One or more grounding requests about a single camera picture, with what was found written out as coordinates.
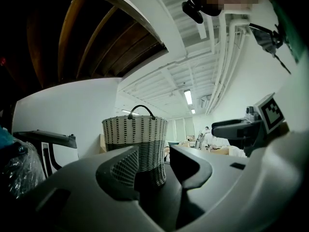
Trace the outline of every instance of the fluorescent light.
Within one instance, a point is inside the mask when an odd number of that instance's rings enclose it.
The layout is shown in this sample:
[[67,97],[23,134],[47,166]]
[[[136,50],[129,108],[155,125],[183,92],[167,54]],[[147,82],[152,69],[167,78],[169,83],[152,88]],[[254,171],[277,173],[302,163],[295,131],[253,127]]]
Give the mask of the fluorescent light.
[[131,113],[130,111],[127,111],[127,110],[122,110],[123,112],[125,112],[125,113]]
[[191,91],[189,89],[184,91],[184,96],[187,99],[188,105],[192,105]]

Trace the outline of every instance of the black cable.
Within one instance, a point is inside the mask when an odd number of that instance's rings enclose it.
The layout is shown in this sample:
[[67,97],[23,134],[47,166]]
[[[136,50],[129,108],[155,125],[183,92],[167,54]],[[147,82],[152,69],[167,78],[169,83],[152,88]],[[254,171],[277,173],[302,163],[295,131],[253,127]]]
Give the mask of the black cable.
[[278,61],[280,62],[280,64],[282,65],[283,68],[286,69],[286,71],[291,74],[291,72],[288,70],[288,68],[284,65],[284,63],[281,62],[280,58],[275,54],[274,55],[276,59],[278,59]]

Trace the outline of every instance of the basket handle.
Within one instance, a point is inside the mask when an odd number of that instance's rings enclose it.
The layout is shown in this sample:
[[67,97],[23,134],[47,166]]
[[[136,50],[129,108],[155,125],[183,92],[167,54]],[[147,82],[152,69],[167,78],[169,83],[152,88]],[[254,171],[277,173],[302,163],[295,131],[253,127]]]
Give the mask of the basket handle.
[[129,116],[128,116],[127,118],[128,118],[128,119],[133,119],[133,112],[134,112],[134,110],[137,109],[137,108],[140,107],[140,106],[146,108],[147,111],[150,113],[150,115],[153,117],[153,120],[155,120],[155,116],[153,115],[153,113],[148,109],[148,107],[146,107],[146,106],[144,106],[144,105],[137,105],[137,106],[135,106],[135,107],[132,109],[131,113],[129,114]]

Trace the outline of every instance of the plastic bag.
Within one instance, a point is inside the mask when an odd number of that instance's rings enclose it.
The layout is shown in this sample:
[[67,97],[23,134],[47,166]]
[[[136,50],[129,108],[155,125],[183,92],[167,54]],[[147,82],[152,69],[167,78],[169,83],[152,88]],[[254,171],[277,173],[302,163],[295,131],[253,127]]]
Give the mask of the plastic bag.
[[18,199],[45,180],[45,175],[36,148],[31,143],[14,138],[14,143],[16,142],[28,152],[10,159],[3,168],[2,175],[6,176],[9,192]]

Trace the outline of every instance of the woven basket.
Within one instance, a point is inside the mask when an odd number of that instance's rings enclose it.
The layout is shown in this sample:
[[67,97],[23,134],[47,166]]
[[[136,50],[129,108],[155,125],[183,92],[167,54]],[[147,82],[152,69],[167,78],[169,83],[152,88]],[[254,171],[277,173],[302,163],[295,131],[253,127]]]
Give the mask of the woven basket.
[[[133,111],[144,107],[150,116],[133,116]],[[164,142],[168,122],[155,117],[143,106],[134,107],[128,116],[119,116],[102,121],[107,151],[131,145],[139,146],[139,170],[134,188],[155,189],[166,181],[164,171]]]

